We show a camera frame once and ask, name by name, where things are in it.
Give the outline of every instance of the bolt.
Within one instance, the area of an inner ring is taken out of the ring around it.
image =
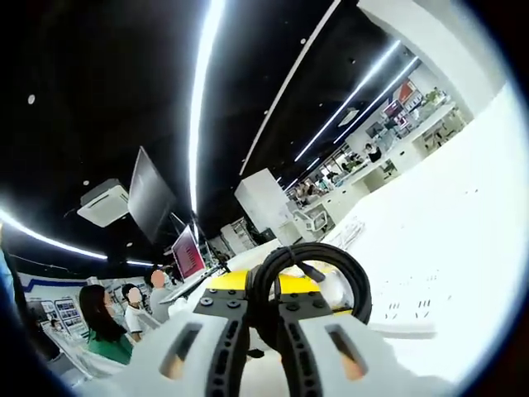
[[[316,309],[322,309],[325,307],[325,302],[320,299],[315,300],[314,302],[312,302],[312,306],[314,306]]]
[[[201,298],[200,299],[200,304],[202,306],[211,306],[213,304],[213,299],[211,299],[211,298]]]
[[[291,312],[295,312],[298,309],[299,309],[299,305],[298,304],[287,304],[287,310],[289,310]]]
[[[228,308],[235,309],[235,308],[238,308],[239,306],[241,306],[241,302],[238,302],[236,300],[230,300],[230,301],[228,301],[227,305],[228,305]]]

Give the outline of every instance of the black cable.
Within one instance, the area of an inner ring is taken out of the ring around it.
[[[351,314],[367,324],[371,315],[369,279],[358,261],[347,252],[320,242],[307,242],[279,248],[264,260],[255,274],[252,300],[258,307],[269,304],[269,292],[279,273],[296,262],[321,261],[335,266],[345,276],[355,298]]]

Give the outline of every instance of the white counter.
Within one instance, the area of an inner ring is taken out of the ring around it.
[[[371,283],[370,323],[436,330],[433,339],[387,339],[418,375],[463,380],[500,342],[525,291],[527,142],[513,98],[501,93],[419,166],[360,200],[324,240],[336,241],[354,216],[365,223],[347,251]]]
[[[325,209],[328,215],[331,217],[335,224],[339,223],[346,214],[361,200],[363,197],[367,196],[371,189],[367,186],[364,179],[368,175],[372,174],[374,171],[378,171],[379,167],[383,165],[386,161],[391,160],[395,156],[399,156],[402,151],[409,151],[409,146],[420,136],[428,132],[432,127],[434,127],[440,120],[442,120],[452,109],[454,109],[455,104],[450,103],[442,105],[440,108],[435,110],[435,112],[428,117],[420,126],[411,131],[406,135],[402,140],[397,141],[397,143],[390,148],[389,151],[384,153],[380,160],[368,164],[361,170],[347,175],[341,183],[340,187],[336,187],[334,190],[325,194],[316,202],[308,205],[303,209],[303,211],[309,216],[311,213],[316,212],[317,210],[321,211]],[[380,185],[384,184],[383,176],[379,176]]]

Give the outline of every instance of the monitor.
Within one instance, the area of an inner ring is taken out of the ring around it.
[[[375,123],[373,123],[373,125],[371,127],[369,127],[367,130],[365,130],[365,132],[371,138],[375,138],[383,130],[384,130],[384,127],[382,127],[379,122],[375,122]]]
[[[141,146],[132,174],[128,209],[151,243],[156,241],[175,204],[173,192]]]
[[[192,275],[206,270],[206,264],[200,255],[191,227],[186,226],[171,249],[184,282]]]

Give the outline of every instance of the ceiling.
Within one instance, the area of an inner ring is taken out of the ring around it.
[[[10,15],[8,93],[2,107],[0,200],[39,233],[109,262],[66,253],[8,230],[23,271],[59,277],[132,275],[124,258],[152,260],[174,240],[152,246],[130,216],[100,228],[76,214],[80,197],[109,178],[128,189],[144,146],[190,218],[188,125],[194,68],[209,1],[19,2]],[[198,162],[198,220],[213,237],[243,215],[233,196],[239,171],[265,111],[330,0],[226,2],[207,72]],[[330,154],[331,126],[297,163],[293,159],[341,105],[392,39],[344,0],[327,22],[273,112],[242,177],[269,168],[298,177]],[[362,108],[406,59],[405,49],[367,84],[351,106]],[[28,103],[29,95],[35,102]]]

